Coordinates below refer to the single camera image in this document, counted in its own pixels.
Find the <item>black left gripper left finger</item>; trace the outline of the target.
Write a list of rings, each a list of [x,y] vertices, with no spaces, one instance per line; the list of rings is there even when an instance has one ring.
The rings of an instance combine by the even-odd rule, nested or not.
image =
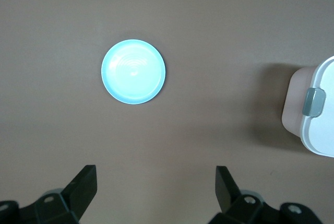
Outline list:
[[[96,166],[86,165],[64,189],[48,191],[26,207],[1,201],[1,223],[80,223],[97,189]]]

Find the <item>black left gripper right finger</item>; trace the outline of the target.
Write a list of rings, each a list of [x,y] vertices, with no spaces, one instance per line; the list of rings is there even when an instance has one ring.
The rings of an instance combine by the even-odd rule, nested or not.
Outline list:
[[[283,203],[274,209],[261,195],[240,190],[226,166],[216,167],[215,193],[221,211],[210,223],[320,223],[305,205]]]

